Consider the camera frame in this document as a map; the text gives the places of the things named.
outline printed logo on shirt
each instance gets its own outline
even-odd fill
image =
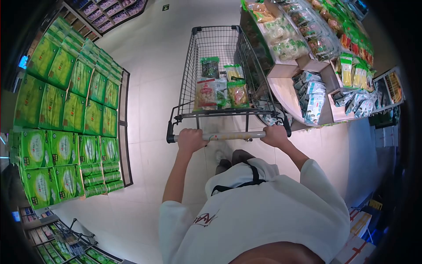
[[[218,218],[218,216],[216,216],[218,214],[218,211],[212,217],[210,217],[209,213],[205,213],[205,214],[201,214],[200,216],[197,216],[195,220],[193,221],[192,225],[200,225],[203,227],[209,226],[212,220]]]

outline hand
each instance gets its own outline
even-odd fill
[[[177,144],[179,145],[179,152],[192,155],[195,151],[205,147],[209,141],[202,139],[202,129],[188,129],[184,128],[180,131]]]
[[[283,149],[292,144],[287,139],[286,129],[282,125],[267,126],[264,127],[263,131],[266,132],[266,135],[261,140],[270,146],[277,147],[283,151]]]

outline black strap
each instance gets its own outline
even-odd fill
[[[252,181],[251,182],[245,182],[245,183],[239,185],[236,188],[240,188],[240,187],[244,187],[244,186],[249,186],[249,185],[259,185],[259,184],[265,182],[265,180],[260,180],[260,175],[259,175],[258,170],[257,170],[257,168],[255,166],[252,166],[247,161],[244,161],[244,163],[248,164],[251,167],[253,178],[252,178]],[[233,187],[216,185],[214,187],[214,189],[212,190],[212,192],[211,192],[211,196],[213,195],[214,191],[224,192],[224,191],[227,191],[227,190],[230,190],[230,189],[234,189],[234,188]]]

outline pant leg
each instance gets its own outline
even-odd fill
[[[226,159],[220,160],[220,164],[215,168],[215,175],[225,172],[226,170],[230,169],[232,164],[230,161]]]
[[[249,152],[246,152],[244,150],[235,150],[233,151],[233,156],[232,156],[232,164],[233,166],[247,161],[250,158],[255,158],[254,156],[252,156]]]

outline shopping cart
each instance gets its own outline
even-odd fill
[[[202,57],[219,57],[218,69],[223,70],[224,65],[240,64],[244,71],[246,85],[249,92],[250,108],[228,108],[217,110],[194,110],[195,88],[198,78],[201,78],[202,68],[200,59]],[[220,78],[226,78],[226,72],[219,72]],[[260,107],[262,101],[267,102],[267,107]],[[287,136],[291,135],[289,122],[283,108],[283,126],[287,131]],[[274,107],[273,95],[270,86],[259,64],[257,56],[238,25],[215,26],[215,27],[194,27],[190,37],[189,48],[186,55],[185,69],[183,73],[180,90],[179,105],[171,111],[167,128],[167,142],[174,143],[178,136],[173,134],[174,125],[178,125],[184,118],[196,118],[196,126],[199,129],[200,117],[221,117],[221,116],[246,116],[245,132],[237,133],[213,133],[203,134],[204,140],[225,140],[225,139],[245,139],[252,141],[252,138],[265,137],[264,131],[249,132],[249,115],[265,115],[277,117]]]

